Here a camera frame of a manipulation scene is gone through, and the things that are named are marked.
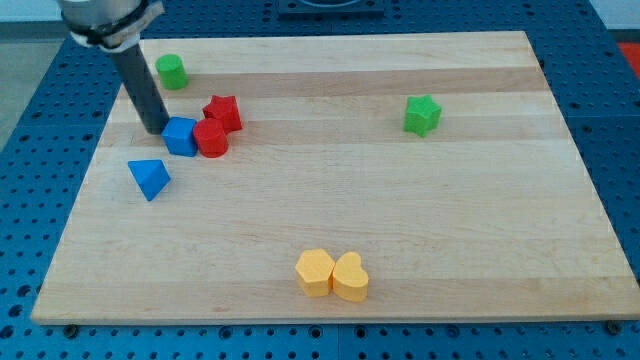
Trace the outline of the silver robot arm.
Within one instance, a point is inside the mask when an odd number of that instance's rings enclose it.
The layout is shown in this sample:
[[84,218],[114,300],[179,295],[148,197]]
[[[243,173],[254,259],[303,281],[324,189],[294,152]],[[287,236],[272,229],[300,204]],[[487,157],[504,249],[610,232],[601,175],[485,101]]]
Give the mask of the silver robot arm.
[[161,0],[57,0],[63,23],[81,46],[123,52],[165,12]]

